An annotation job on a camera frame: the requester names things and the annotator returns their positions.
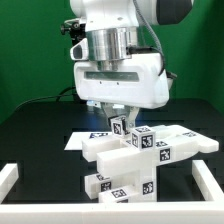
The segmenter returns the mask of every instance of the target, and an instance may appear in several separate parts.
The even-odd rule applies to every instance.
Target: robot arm
[[[103,102],[104,111],[108,104],[123,104],[130,111],[164,106],[173,77],[164,70],[159,44],[139,48],[137,28],[142,23],[148,28],[148,23],[178,23],[193,0],[70,0],[70,4],[78,18],[65,21],[62,33],[69,32],[73,39],[71,57],[76,61],[80,98]]]
[[[194,0],[137,0],[137,3],[142,14],[150,24],[169,25],[181,22],[191,11]],[[72,11],[77,17],[89,17],[91,21],[93,21],[93,18],[115,17],[113,22],[108,22],[109,26],[114,27],[120,26],[116,21],[117,18],[127,19],[126,21],[129,21],[129,25],[136,24],[136,18],[133,17],[135,8],[130,0],[70,0],[70,4]]]

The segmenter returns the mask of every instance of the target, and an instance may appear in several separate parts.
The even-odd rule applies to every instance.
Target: vertical block
[[[111,178],[104,178],[102,175],[93,174],[85,176],[85,191],[90,199],[98,198],[100,192],[104,192],[112,189],[116,186]]]
[[[224,202],[224,194],[203,160],[194,160],[192,175],[206,201]]]
[[[139,192],[139,201],[157,201],[156,166],[140,170],[135,179],[135,187]]]
[[[159,150],[159,163],[167,163],[172,159],[172,147],[165,141],[156,142],[156,148]]]
[[[141,151],[154,149],[155,140],[156,132],[148,126],[131,129],[131,144]]]
[[[122,115],[111,119],[112,133],[118,137],[125,137],[129,134],[126,127],[126,116]]]

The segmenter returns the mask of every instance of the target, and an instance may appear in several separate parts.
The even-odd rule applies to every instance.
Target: horizontal block
[[[1,224],[223,224],[224,206],[204,201],[1,205],[0,220]]]
[[[132,203],[138,200],[139,193],[132,185],[116,188],[99,194],[100,203]]]
[[[198,151],[203,153],[211,153],[219,150],[219,142],[197,132],[191,131],[179,125],[168,126],[177,135],[184,135],[189,138],[195,139],[198,143]]]
[[[168,153],[164,149],[139,151],[134,147],[126,147],[99,153],[97,155],[97,170],[104,176],[122,175],[183,160],[196,154],[198,150],[196,140],[186,136],[168,139],[167,143],[170,146],[170,151],[166,160],[161,160],[161,156],[166,156],[163,153]]]
[[[97,153],[120,148],[120,139],[113,136],[87,139],[82,142],[83,157],[88,161],[96,161]]]
[[[103,178],[100,174],[85,176],[85,192],[90,199],[98,198],[98,194],[105,189],[112,189],[110,178]]]
[[[124,138],[120,140],[121,148],[130,147],[131,146],[131,139],[130,138]]]
[[[19,178],[17,164],[7,164],[0,172],[0,203]]]
[[[174,137],[172,130],[165,125],[154,126],[152,129],[156,131],[157,140]]]

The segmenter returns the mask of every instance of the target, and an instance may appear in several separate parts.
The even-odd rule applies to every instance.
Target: cable
[[[139,5],[137,3],[137,0],[133,0],[133,3],[135,5],[135,10],[137,12],[137,14],[139,15],[139,17],[141,18],[142,22],[144,23],[146,29],[149,31],[149,33],[151,34],[153,40],[155,41],[156,47],[158,48],[158,50],[163,54],[163,49],[160,43],[159,38],[157,37],[156,33],[154,32],[154,30],[152,29],[152,27],[150,26],[150,24],[147,22],[147,20],[145,19],[145,17],[142,15],[142,12],[139,8]]]
[[[73,96],[74,94],[67,94],[67,95],[57,95],[57,96],[46,96],[46,97],[40,97],[40,98],[35,98],[35,99],[31,99],[28,101],[25,101],[23,103],[21,103],[19,106],[16,107],[15,112],[18,111],[20,108],[22,108],[23,106],[25,106],[26,104],[32,103],[32,102],[36,102],[36,101],[41,101],[41,100],[48,100],[48,99],[53,99],[53,98],[57,98],[57,97],[67,97],[67,96]]]
[[[70,90],[73,90],[73,89],[75,89],[75,86],[67,87],[67,88],[65,88],[64,90],[62,90],[62,91],[59,93],[59,95],[58,95],[58,97],[57,97],[57,99],[56,99],[56,102],[59,102],[59,100],[61,99],[61,97],[62,97],[66,92],[68,92],[68,91],[70,91]]]
[[[155,48],[155,47],[151,47],[152,50],[158,52],[162,58],[162,67],[161,67],[161,70],[160,70],[160,73],[159,73],[159,76],[163,74],[163,71],[165,70],[165,67],[166,67],[166,60],[165,60],[165,57],[164,57],[164,54],[162,51],[160,51],[159,49]]]

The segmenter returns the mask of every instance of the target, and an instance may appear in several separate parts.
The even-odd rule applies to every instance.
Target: green wall
[[[171,97],[203,98],[224,113],[223,8],[222,0],[195,0],[183,22],[155,31],[178,75]],[[0,1],[0,122],[21,102],[73,84],[70,39],[59,30],[70,18],[69,0]]]

